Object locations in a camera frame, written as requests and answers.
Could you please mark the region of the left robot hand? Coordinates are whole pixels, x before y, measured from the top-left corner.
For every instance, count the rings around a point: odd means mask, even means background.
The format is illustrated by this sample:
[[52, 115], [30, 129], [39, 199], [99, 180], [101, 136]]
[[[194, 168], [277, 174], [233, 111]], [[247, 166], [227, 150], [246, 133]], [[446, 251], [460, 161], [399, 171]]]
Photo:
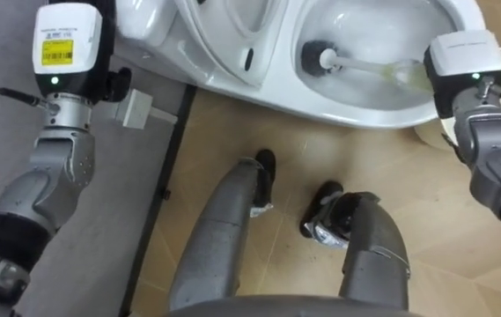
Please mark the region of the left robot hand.
[[47, 1], [36, 13], [33, 72], [42, 96], [68, 93], [96, 104], [125, 99], [132, 71], [111, 70], [115, 0]]

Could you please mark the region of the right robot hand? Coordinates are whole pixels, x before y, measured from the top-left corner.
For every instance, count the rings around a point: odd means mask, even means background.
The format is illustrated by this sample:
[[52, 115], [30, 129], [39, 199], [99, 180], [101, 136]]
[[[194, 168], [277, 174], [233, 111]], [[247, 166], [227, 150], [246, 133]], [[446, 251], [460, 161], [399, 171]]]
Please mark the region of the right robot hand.
[[424, 52], [424, 68], [433, 90], [438, 117], [453, 117], [453, 100], [478, 86], [483, 77], [501, 85], [501, 50], [489, 30], [446, 33], [431, 41]]

